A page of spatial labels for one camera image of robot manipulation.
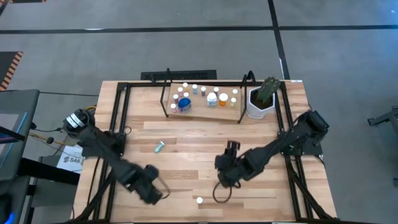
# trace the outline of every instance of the floor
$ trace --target floor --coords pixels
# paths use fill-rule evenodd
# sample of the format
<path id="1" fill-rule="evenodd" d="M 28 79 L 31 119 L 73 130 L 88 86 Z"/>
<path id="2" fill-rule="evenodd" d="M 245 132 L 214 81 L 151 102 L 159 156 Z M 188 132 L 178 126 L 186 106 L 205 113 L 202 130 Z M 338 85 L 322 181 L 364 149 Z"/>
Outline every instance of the floor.
<path id="1" fill-rule="evenodd" d="M 270 29 L 276 22 L 280 32 Z M 240 29 L 128 29 L 203 26 Z M 74 31 L 32 32 L 53 29 Z M 42 129 L 56 128 L 75 109 L 94 104 L 103 80 L 138 80 L 141 72 L 167 67 L 216 69 L 219 79 L 239 79 L 253 70 L 257 79 L 303 80 L 313 109 L 331 126 L 322 147 L 338 216 L 398 219 L 398 189 L 392 184 L 398 177 L 396 136 L 388 124 L 373 128 L 366 121 L 398 105 L 398 1 L 48 0 L 8 4 L 0 33 L 0 51 L 24 53 L 9 89 L 47 92 L 34 118 Z M 52 153 L 28 140 L 26 157 Z M 64 221 L 70 210 L 38 210 L 34 223 Z"/>

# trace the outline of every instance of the wooden table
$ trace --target wooden table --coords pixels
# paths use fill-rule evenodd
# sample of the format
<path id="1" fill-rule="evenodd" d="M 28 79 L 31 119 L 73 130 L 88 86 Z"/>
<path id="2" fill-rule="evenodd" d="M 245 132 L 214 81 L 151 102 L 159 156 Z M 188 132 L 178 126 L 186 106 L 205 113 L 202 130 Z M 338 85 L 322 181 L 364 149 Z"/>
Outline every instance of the wooden table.
<path id="1" fill-rule="evenodd" d="M 96 109 L 96 125 L 108 130 L 116 94 L 117 82 L 102 84 Z M 304 85 L 286 81 L 287 93 L 293 119 L 308 110 Z M 285 161 L 281 155 L 274 156 L 263 173 L 249 182 L 241 181 L 241 189 L 233 189 L 231 200 L 226 204 L 216 203 L 211 194 L 218 182 L 214 159 L 222 154 L 227 140 L 241 142 L 241 150 L 264 146 L 276 138 L 279 130 L 276 113 L 264 119 L 244 116 L 242 123 L 205 118 L 166 118 L 159 103 L 162 88 L 133 87 L 127 111 L 126 125 L 132 128 L 127 136 L 123 158 L 140 164 L 152 164 L 160 169 L 160 176 L 169 185 L 172 194 L 156 205 L 146 205 L 135 193 L 129 193 L 117 184 L 112 212 L 112 222 L 266 222 L 292 221 L 294 212 L 290 196 Z M 279 97 L 285 127 L 287 119 L 282 97 Z M 122 103 L 119 105 L 118 121 Z M 159 141 L 165 143 L 163 150 L 155 154 Z M 314 156 L 302 156 L 303 168 L 309 191 L 330 215 L 335 216 L 325 168 Z M 75 211 L 80 214 L 86 206 L 91 178 L 96 159 L 85 160 L 76 192 Z M 100 178 L 98 166 L 93 194 Z M 164 187 L 155 181 L 159 188 Z M 298 191 L 302 216 L 305 217 L 302 195 Z M 218 189 L 217 197 L 228 195 L 228 189 Z M 104 217 L 106 192 L 101 206 Z M 197 204 L 196 198 L 203 203 Z"/>

